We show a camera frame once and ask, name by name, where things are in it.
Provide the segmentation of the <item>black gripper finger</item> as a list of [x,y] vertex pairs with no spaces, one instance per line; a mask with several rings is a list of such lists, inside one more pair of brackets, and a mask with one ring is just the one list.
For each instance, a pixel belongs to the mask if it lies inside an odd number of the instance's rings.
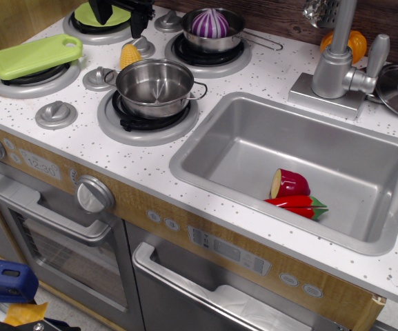
[[131,12],[130,29],[133,39],[141,36],[141,33],[147,28],[150,14],[143,8],[135,8]]
[[112,4],[105,0],[89,0],[88,1],[96,20],[105,25],[112,16]]

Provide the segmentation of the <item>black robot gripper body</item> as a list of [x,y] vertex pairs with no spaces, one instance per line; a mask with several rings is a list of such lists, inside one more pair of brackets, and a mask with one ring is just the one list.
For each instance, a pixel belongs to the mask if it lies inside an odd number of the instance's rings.
[[143,8],[148,12],[152,11],[154,1],[138,1],[138,0],[105,0],[112,4],[112,6],[121,8],[128,12],[132,12],[135,8]]

